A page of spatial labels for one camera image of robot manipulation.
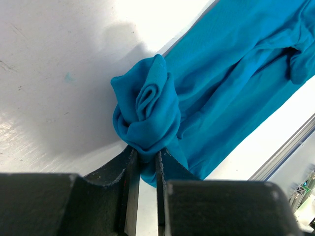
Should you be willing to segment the blue t shirt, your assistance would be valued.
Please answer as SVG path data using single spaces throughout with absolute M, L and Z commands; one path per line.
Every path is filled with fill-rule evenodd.
M 113 125 L 149 185 L 163 148 L 204 179 L 314 74 L 314 1 L 220 0 L 166 56 L 111 80 Z

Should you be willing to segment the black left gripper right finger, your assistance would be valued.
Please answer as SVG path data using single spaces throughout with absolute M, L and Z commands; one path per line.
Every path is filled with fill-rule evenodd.
M 165 235 L 165 200 L 166 183 L 169 180 L 200 180 L 180 164 L 168 151 L 163 148 L 155 157 L 156 189 L 157 189 L 157 218 L 158 236 Z

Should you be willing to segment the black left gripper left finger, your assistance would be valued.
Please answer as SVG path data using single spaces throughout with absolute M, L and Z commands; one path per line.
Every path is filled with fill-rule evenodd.
M 140 171 L 138 154 L 127 146 L 105 165 L 84 176 L 96 187 L 91 207 L 96 236 L 134 236 Z

